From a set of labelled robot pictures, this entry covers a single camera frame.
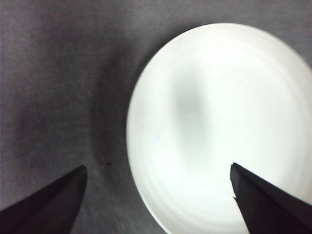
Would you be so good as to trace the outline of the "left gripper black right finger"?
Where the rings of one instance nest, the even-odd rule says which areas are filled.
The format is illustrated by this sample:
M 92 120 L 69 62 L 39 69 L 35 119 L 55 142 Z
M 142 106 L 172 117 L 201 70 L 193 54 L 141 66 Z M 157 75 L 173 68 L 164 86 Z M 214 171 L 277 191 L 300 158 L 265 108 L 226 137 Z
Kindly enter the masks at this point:
M 235 201 L 251 234 L 310 234 L 311 204 L 237 163 L 230 169 Z

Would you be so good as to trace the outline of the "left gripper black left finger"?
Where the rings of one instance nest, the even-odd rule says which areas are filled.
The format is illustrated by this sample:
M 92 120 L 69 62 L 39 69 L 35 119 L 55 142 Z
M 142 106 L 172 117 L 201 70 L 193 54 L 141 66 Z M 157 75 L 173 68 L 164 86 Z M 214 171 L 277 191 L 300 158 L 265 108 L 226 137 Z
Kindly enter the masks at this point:
M 87 185 L 87 168 L 77 167 L 0 212 L 2 234 L 69 234 Z

